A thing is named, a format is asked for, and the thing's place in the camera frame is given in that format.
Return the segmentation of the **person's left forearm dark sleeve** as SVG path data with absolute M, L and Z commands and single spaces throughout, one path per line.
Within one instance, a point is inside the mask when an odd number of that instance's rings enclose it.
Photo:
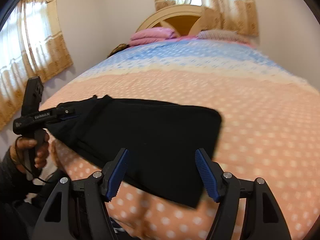
M 32 188 L 32 181 L 18 170 L 8 150 L 1 161 L 1 224 L 20 216 L 26 219 L 36 217 L 32 204 L 25 202 Z

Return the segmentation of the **person's left hand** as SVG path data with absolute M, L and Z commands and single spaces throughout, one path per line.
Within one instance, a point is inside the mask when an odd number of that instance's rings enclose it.
M 44 133 L 44 141 L 40 146 L 37 145 L 37 140 L 30 139 L 26 137 L 19 137 L 16 139 L 13 145 L 10 146 L 10 158 L 16 165 L 17 169 L 26 173 L 26 169 L 23 167 L 25 164 L 24 158 L 27 153 L 33 153 L 33 150 L 36 150 L 34 155 L 34 166 L 37 169 L 42 169 L 47 164 L 47 158 L 49 156 L 49 135 L 47 132 Z

